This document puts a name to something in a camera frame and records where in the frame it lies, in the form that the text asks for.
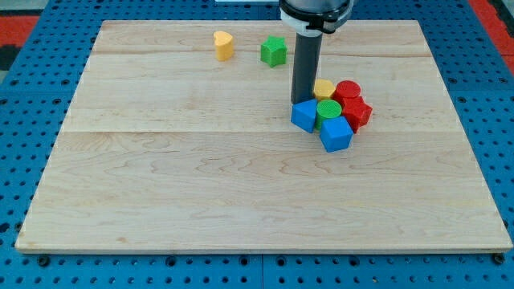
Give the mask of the black robot arm flange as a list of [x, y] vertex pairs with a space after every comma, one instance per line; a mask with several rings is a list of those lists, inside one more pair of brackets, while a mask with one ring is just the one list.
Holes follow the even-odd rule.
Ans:
[[279, 0], [280, 18], [298, 34], [333, 34], [350, 18], [355, 0]]

